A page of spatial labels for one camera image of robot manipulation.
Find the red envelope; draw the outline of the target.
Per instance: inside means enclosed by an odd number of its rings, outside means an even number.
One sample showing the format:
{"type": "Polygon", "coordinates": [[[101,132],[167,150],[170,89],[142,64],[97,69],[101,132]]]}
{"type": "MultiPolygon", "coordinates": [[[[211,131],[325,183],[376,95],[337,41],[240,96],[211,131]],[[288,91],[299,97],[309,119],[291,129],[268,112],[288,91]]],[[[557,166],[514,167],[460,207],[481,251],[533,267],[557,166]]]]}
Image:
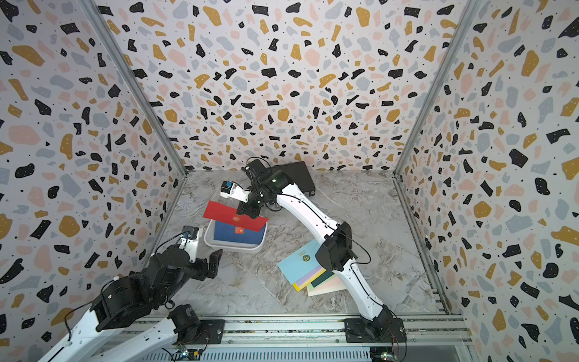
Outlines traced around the red envelope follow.
{"type": "Polygon", "coordinates": [[[252,219],[247,215],[238,215],[234,208],[212,201],[209,201],[207,204],[203,218],[219,221],[238,228],[249,229],[254,232],[260,231],[268,222],[268,219],[265,217],[252,219]]]}

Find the dark blue envelope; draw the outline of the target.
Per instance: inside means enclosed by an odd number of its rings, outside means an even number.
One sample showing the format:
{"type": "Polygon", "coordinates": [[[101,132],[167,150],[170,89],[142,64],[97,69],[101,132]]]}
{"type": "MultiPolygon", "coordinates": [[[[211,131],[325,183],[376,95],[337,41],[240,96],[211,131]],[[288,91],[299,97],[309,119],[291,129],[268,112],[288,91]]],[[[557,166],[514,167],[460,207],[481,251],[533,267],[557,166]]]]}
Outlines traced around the dark blue envelope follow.
{"type": "Polygon", "coordinates": [[[264,225],[259,231],[253,231],[240,226],[215,221],[214,240],[234,244],[258,245],[262,243],[266,229],[267,225],[264,225]]]}

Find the white storage tray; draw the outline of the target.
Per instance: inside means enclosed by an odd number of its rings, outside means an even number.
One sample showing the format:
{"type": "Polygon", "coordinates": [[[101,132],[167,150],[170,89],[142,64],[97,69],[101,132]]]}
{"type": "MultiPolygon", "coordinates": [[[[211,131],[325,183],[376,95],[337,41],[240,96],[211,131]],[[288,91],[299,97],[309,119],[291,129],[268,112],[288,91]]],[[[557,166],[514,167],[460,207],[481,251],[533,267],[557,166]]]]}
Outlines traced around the white storage tray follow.
{"type": "Polygon", "coordinates": [[[204,242],[208,247],[215,249],[223,249],[234,253],[255,254],[262,250],[265,244],[267,229],[268,223],[255,232],[250,229],[211,220],[204,234],[204,242]]]}

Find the light blue envelope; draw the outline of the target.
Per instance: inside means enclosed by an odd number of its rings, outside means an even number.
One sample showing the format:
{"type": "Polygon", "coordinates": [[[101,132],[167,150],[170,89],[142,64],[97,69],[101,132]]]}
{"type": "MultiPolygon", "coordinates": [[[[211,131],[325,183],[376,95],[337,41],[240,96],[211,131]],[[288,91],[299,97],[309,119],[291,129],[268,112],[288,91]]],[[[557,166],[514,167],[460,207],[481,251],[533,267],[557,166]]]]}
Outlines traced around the light blue envelope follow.
{"type": "Polygon", "coordinates": [[[316,259],[320,244],[313,240],[280,261],[277,266],[297,291],[310,285],[326,270],[316,259]]]}

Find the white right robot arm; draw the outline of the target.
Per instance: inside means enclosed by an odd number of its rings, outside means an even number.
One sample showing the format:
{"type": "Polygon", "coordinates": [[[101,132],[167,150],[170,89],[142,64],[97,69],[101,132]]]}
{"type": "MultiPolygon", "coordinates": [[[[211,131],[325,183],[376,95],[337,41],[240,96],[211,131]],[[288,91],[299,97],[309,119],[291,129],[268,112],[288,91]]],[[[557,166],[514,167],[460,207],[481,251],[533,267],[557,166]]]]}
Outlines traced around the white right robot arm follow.
{"type": "Polygon", "coordinates": [[[364,333],[373,341],[386,338],[394,325],[394,313],[378,298],[363,277],[353,251],[351,226],[338,223],[321,211],[301,191],[286,173],[279,170],[264,179],[252,177],[251,186],[244,188],[234,181],[224,181],[220,194],[239,201],[238,214],[252,219],[260,216],[261,208],[276,204],[289,211],[313,235],[320,247],[316,260],[336,275],[360,313],[364,333]]]}

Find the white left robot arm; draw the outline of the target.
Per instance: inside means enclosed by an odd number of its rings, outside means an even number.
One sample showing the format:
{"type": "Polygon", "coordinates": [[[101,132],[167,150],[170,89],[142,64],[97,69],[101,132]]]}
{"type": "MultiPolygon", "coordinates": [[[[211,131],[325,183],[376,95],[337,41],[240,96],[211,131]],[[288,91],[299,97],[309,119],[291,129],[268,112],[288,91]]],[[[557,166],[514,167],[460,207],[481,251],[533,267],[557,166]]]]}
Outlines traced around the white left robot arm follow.
{"type": "Polygon", "coordinates": [[[208,259],[191,258],[189,252],[172,245],[153,255],[143,271],[112,281],[91,302],[75,327],[43,357],[43,361],[134,361],[159,348],[177,343],[208,345],[211,334],[189,305],[176,305],[173,296],[189,280],[215,278],[223,251],[208,259]],[[105,343],[140,318],[161,306],[169,315],[140,335],[108,351],[105,343]]]}

